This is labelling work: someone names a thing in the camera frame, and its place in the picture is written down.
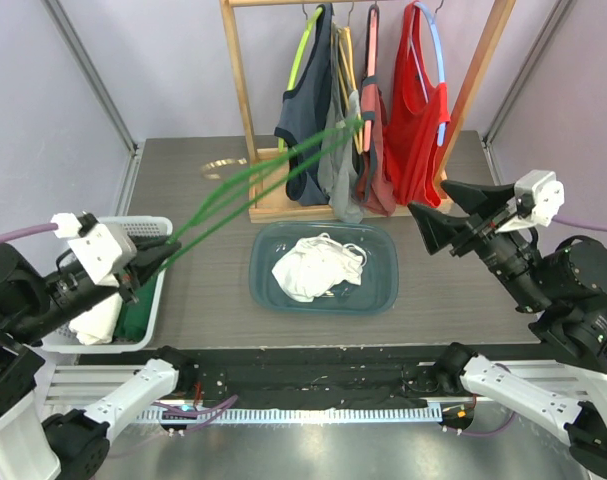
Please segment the white tank top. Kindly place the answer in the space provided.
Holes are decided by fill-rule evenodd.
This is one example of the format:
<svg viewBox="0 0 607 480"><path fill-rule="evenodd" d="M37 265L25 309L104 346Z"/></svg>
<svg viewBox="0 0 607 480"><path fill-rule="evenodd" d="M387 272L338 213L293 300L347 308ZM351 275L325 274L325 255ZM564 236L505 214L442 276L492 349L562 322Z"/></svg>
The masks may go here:
<svg viewBox="0 0 607 480"><path fill-rule="evenodd" d="M328 232L299 239L271 270L292 300L311 303L343 282L360 286L367 252L354 243L340 243Z"/></svg>

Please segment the dark green hanger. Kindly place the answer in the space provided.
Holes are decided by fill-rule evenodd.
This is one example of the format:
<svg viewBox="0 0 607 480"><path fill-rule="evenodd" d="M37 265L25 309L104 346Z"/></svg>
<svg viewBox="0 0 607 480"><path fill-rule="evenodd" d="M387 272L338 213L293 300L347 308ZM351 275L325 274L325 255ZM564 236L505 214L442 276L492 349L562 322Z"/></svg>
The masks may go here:
<svg viewBox="0 0 607 480"><path fill-rule="evenodd" d="M240 197L247 197L247 200L240 204L235 210L232 210L226 216L215 222L212 226L208 227L193 240L172 253L169 258L156 269L154 276L164 273L180 258L193 250L197 245L201 244L205 239L228 225L242 213L248 211L250 207L259 200L285 185L288 181L295 179L298 175L306 173L310 167L318 164L324 155L337 150L339 147L347 145L357 131L364 127L364 124L365 122L362 118L348 118L338 127L324 129L295 147L287 150L285 153L279 154L265 163L248 167L246 170L225 180L206 197L193 216L170 237L167 242L168 245L176 245L189 230L208 222L210 219L217 216L220 211L227 209L231 204L235 203ZM253 198L249 197L249 192L252 187L257 186L262 180L265 180L270 174L275 173L281 167L289 165L289 161L294 157L308 153L317 146L321 146L325 140L330 140L330 143L326 147L322 147L319 151L313 153L308 159L304 160L292 170L287 169L285 174L281 174L276 180L265 187L261 193L256 194Z"/></svg>

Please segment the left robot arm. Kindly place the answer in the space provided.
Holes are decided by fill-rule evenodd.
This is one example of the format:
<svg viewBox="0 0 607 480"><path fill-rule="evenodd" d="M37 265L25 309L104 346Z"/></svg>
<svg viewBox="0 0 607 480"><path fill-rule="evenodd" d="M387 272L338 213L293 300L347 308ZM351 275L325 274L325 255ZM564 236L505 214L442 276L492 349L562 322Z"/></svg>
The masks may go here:
<svg viewBox="0 0 607 480"><path fill-rule="evenodd" d="M88 234L76 239L74 260L47 276L0 241L0 479L90 479L142 410L195 389L192 362L163 347L101 399L42 418L41 376L55 366L44 338L111 296L134 300L179 248L164 237L119 234L108 239L111 252Z"/></svg>

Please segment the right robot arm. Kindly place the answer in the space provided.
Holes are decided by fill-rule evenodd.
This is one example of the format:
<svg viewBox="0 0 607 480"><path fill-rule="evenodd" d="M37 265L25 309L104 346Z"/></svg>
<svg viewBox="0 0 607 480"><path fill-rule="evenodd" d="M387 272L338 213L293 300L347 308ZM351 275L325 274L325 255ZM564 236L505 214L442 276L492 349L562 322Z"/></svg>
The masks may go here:
<svg viewBox="0 0 607 480"><path fill-rule="evenodd" d="M538 248L565 200L551 171L517 182L482 186L442 184L462 209L454 217L419 203L409 206L429 253L474 253L524 314L530 331L585 391L579 400L541 387L454 342L426 368L422 382L447 395L489 398L553 434L584 468L607 479L607 248L586 235L562 241L550 254Z"/></svg>

